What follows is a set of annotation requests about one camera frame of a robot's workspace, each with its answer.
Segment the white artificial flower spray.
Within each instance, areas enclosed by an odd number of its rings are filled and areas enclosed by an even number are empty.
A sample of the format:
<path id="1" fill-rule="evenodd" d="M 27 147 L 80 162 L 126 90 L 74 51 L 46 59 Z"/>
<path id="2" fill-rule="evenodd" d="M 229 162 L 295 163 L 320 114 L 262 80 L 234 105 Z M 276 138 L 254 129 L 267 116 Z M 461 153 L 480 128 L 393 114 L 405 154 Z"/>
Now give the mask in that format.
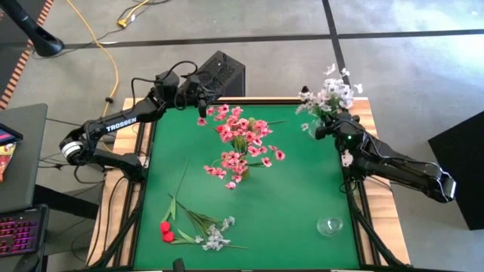
<path id="1" fill-rule="evenodd" d="M 363 85 L 345 83 L 350 76 L 347 68 L 342 68 L 338 76 L 335 76 L 336 71 L 337 65 L 332 63 L 327 67 L 327 71 L 323 72 L 327 78 L 319 91 L 309 89 L 309 93 L 298 93 L 300 104 L 295 110 L 296 115 L 306 112 L 325 122 L 328 117 L 352 108 L 355 94 L 363 93 Z"/>
<path id="2" fill-rule="evenodd" d="M 200 235 L 190 236 L 182 230 L 177 230 L 180 238 L 175 237 L 171 244 L 192 244 L 201 246 L 204 251 L 220 251 L 226 246 L 231 247 L 230 239 L 226 239 L 223 233 L 235 225 L 235 217 L 228 216 L 223 220 L 218 220 L 208 215 L 194 212 L 182 205 L 174 196 L 169 196 L 171 198 L 169 216 L 172 215 L 172 211 L 175 211 L 177 206 L 180 206 L 188 216 L 189 221 L 194 225 L 195 230 L 200 231 Z"/>

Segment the green table mat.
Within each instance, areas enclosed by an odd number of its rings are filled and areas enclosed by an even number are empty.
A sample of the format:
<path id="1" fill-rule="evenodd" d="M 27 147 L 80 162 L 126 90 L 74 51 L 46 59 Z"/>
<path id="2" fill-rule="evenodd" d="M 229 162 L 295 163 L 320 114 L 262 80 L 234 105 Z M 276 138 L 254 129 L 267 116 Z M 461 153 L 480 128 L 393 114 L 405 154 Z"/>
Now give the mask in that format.
<path id="1" fill-rule="evenodd" d="M 243 115 L 267 122 L 272 133 L 264 143 L 285 153 L 285 160 L 270 168 L 253 168 L 235 189 L 209 176 L 203 167 L 218 159 L 227 144 L 206 126 L 197 124 L 195 109 L 169 110 L 157 123 L 157 146 L 150 160 L 143 213 L 135 252 L 137 269 L 169 269 L 182 258 L 188 269 L 324 269 L 356 268 L 358 253 L 346 195 L 340 191 L 343 174 L 340 157 L 331 138 L 315 140 L 300 126 L 310 122 L 289 105 L 244 107 Z M 176 199 L 188 209 L 222 220 L 236 219 L 224 232 L 232 245 L 204 251 L 196 245 L 163 242 L 160 222 L 169 208 L 170 196 L 188 170 Z M 343 229 L 334 236 L 317 230 L 320 218 L 340 218 Z M 172 231 L 190 236 L 196 231 L 180 206 Z"/>

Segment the dark tablet device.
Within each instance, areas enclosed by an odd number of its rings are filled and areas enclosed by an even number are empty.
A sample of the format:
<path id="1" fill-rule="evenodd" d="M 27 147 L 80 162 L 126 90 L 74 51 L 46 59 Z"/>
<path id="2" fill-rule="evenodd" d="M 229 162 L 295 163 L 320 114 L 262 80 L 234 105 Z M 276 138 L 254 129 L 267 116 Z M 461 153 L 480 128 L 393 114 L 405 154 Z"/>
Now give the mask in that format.
<path id="1" fill-rule="evenodd" d="M 0 146 L 13 144 L 21 140 L 23 140 L 23 135 L 20 132 L 0 123 Z"/>

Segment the grey desk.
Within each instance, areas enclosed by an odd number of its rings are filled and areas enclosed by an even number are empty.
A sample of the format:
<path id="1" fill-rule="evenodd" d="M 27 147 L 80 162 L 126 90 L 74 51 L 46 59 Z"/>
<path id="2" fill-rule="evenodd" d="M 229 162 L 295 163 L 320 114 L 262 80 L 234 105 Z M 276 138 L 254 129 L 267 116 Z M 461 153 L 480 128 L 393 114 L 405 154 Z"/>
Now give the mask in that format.
<path id="1" fill-rule="evenodd" d="M 0 182 L 0 214 L 32 205 L 47 111 L 33 104 L 0 112 L 0 124 L 23 135 Z"/>

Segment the black mat orange stripes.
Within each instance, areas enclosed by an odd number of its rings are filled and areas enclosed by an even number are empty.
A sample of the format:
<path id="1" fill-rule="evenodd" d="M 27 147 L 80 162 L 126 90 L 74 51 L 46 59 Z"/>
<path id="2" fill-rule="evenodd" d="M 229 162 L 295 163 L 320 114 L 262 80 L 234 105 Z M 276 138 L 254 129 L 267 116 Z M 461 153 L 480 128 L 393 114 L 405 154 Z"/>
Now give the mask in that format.
<path id="1" fill-rule="evenodd" d="M 43 26 L 54 0 L 18 0 L 23 9 Z M 27 35 L 0 8 L 0 110 L 7 108 L 33 52 Z"/>

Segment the clear ribbed glass vase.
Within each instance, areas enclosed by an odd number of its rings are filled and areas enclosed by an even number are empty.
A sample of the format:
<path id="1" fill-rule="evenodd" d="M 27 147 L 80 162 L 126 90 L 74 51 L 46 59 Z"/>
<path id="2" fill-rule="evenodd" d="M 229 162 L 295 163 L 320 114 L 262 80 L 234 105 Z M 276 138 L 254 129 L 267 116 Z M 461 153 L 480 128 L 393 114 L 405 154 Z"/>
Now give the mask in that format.
<path id="1" fill-rule="evenodd" d="M 315 134 L 318 128 L 323 126 L 324 123 L 320 119 L 314 119 L 309 123 L 308 133 L 309 135 L 315 139 Z"/>

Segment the pink artificial flower spray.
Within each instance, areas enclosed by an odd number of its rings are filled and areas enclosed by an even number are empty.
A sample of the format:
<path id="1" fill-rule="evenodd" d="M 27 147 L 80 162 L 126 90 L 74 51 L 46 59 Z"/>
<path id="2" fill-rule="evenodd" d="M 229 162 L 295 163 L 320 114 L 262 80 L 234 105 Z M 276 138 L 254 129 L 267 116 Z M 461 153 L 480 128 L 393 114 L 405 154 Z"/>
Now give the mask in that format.
<path id="1" fill-rule="evenodd" d="M 214 116 L 212 130 L 230 149 L 222 151 L 218 159 L 205 165 L 204 171 L 225 182 L 233 190 L 246 179 L 252 168 L 270 168 L 274 161 L 285 160 L 280 148 L 265 144 L 272 133 L 270 123 L 253 117 L 244 118 L 239 113 L 219 113 Z"/>
<path id="2" fill-rule="evenodd" d="M 269 125 L 261 119 L 242 117 L 243 111 L 241 107 L 223 104 L 207 108 L 206 117 L 197 120 L 199 126 L 208 126 L 207 119 L 212 117 L 216 124 L 211 129 L 222 143 L 231 146 L 231 150 L 222 152 L 212 165 L 204 167 L 208 175 L 220 179 L 231 175 L 232 181 L 238 183 L 247 168 L 272 165 L 268 148 L 262 144 L 262 139 L 271 133 Z"/>

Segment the clear round glass vase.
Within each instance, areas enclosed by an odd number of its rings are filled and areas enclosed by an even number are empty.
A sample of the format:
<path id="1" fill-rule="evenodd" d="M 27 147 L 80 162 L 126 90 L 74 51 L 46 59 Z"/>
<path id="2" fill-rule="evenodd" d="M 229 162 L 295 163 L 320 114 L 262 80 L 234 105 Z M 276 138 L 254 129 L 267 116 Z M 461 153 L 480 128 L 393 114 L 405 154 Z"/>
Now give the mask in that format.
<path id="1" fill-rule="evenodd" d="M 340 218 L 320 218 L 317 221 L 317 230 L 323 236 L 334 236 L 343 229 Z"/>

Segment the black computer tower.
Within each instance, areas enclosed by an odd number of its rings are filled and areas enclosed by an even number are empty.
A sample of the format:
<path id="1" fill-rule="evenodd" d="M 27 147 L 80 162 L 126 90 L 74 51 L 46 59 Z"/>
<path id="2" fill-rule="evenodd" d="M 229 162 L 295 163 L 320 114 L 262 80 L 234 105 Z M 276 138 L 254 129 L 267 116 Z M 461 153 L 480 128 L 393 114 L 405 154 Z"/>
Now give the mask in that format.
<path id="1" fill-rule="evenodd" d="M 194 74 L 205 91 L 223 91 L 223 97 L 246 96 L 245 65 L 222 51 L 216 51 Z"/>

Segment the black stand foot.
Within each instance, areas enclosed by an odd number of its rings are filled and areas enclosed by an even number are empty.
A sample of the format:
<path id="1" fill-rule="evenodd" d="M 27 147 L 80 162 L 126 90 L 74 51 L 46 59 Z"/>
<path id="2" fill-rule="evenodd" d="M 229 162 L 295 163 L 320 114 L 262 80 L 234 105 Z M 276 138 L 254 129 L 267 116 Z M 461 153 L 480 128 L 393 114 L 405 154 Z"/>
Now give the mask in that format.
<path id="1" fill-rule="evenodd" d="M 17 0 L 0 0 L 0 8 L 28 36 L 40 57 L 52 57 L 64 49 L 64 43 L 35 22 Z"/>

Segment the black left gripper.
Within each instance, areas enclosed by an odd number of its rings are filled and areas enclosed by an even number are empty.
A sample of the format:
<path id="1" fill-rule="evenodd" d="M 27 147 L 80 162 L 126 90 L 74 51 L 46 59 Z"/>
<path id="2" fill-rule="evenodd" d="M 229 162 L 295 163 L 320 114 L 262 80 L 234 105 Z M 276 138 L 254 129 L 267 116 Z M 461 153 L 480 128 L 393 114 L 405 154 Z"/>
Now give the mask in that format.
<path id="1" fill-rule="evenodd" d="M 199 116 L 206 117 L 208 102 L 218 101 L 223 96 L 223 91 L 209 89 L 206 93 L 197 75 L 187 77 L 186 82 L 187 85 L 181 90 L 182 109 L 196 107 Z"/>

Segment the black aluminium table frame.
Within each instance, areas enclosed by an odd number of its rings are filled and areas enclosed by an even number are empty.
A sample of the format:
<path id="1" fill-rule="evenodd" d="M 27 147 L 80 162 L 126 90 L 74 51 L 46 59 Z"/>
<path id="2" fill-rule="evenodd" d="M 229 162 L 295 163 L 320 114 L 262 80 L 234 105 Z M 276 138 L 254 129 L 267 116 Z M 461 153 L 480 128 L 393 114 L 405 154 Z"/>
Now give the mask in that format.
<path id="1" fill-rule="evenodd" d="M 157 146 L 155 140 L 157 126 L 157 123 L 149 122 L 121 129 L 114 139 L 114 153 L 121 154 L 129 151 L 140 153 L 143 163 L 153 159 L 153 150 Z M 107 251 L 107 247 L 121 232 L 128 217 L 134 213 L 137 201 L 144 197 L 146 187 L 143 184 L 122 181 L 120 179 L 122 176 L 121 171 L 113 168 L 104 178 L 104 189 L 101 193 L 103 199 L 100 202 L 95 232 L 92 235 L 89 248 L 92 258 L 87 262 L 88 264 L 94 264 L 101 258 L 102 252 Z M 372 225 L 385 246 L 398 260 L 408 264 L 410 258 L 389 180 L 367 177 L 356 186 L 353 196 L 366 220 Z M 141 221 L 137 220 L 129 227 L 113 257 L 107 262 L 109 267 L 121 267 L 134 263 L 140 226 Z M 363 264 L 386 265 L 383 255 L 377 251 L 377 246 L 370 241 L 361 224 L 357 224 L 355 239 L 356 249 L 360 251 L 358 256 Z"/>

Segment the colourful snack bag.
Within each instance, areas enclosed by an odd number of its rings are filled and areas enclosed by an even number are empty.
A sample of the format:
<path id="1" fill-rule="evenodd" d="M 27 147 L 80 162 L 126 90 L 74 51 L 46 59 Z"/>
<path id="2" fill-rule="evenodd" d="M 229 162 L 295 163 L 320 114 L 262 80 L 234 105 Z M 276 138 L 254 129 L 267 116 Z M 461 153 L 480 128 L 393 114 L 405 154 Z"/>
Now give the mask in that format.
<path id="1" fill-rule="evenodd" d="M 16 149 L 16 144 L 6 144 L 0 147 L 0 182 L 4 181 L 5 172 L 11 161 L 14 151 Z"/>

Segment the large black box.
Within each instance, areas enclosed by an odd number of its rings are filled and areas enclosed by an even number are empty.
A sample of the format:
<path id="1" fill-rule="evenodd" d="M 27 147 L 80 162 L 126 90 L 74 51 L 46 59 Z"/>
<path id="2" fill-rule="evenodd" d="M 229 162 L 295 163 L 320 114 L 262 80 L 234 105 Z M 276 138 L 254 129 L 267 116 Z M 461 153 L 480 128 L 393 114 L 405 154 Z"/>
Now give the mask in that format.
<path id="1" fill-rule="evenodd" d="M 455 199 L 470 230 L 484 230 L 484 111 L 430 138 L 438 163 L 457 183 Z"/>

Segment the black desk foot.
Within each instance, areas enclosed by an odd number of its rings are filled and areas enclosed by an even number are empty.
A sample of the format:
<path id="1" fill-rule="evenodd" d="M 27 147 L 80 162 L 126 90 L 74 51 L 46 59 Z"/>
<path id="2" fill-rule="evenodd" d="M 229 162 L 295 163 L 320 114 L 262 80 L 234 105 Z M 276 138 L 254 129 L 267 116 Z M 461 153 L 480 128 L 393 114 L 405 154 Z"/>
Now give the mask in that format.
<path id="1" fill-rule="evenodd" d="M 33 205 L 47 205 L 50 209 L 65 212 L 82 218 L 95 220 L 98 215 L 98 204 L 79 199 L 65 193 L 57 192 L 40 185 L 35 186 Z"/>

